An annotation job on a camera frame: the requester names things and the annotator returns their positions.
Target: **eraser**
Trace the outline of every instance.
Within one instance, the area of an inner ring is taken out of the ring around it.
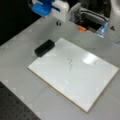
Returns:
[[[41,46],[35,49],[35,53],[38,57],[42,57],[45,53],[51,50],[55,46],[55,43],[52,40],[47,40]]]

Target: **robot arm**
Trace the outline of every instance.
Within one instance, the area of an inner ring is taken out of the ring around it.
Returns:
[[[66,22],[69,11],[69,4],[61,0],[33,0],[33,12],[41,15],[52,15],[55,18]]]

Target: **blue part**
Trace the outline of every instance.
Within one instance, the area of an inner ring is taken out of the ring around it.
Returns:
[[[40,3],[36,3],[33,7],[32,10],[42,16],[46,16],[49,15],[49,13],[51,12],[52,9],[52,5],[48,4],[48,3],[43,3],[43,5],[41,5]]]

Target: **machine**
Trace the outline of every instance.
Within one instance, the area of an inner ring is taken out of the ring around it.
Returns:
[[[54,16],[62,22],[71,21],[78,26],[84,27],[85,30],[90,30],[100,37],[109,38],[115,43],[120,43],[119,24],[120,24],[120,0],[111,0],[111,11],[110,11],[110,0],[103,0],[104,15],[91,11],[89,7],[93,2],[95,7],[95,1],[97,0],[80,0],[73,7],[70,6],[66,0],[32,0],[32,10],[43,16],[49,15]]]

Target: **white tabletop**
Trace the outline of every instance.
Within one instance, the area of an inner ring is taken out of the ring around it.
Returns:
[[[91,32],[80,32],[67,22],[56,26],[53,18],[40,19],[0,47],[0,80],[42,120],[118,120],[120,72],[92,109],[85,113],[31,73],[34,49],[48,39],[65,38],[120,67],[120,46]]]

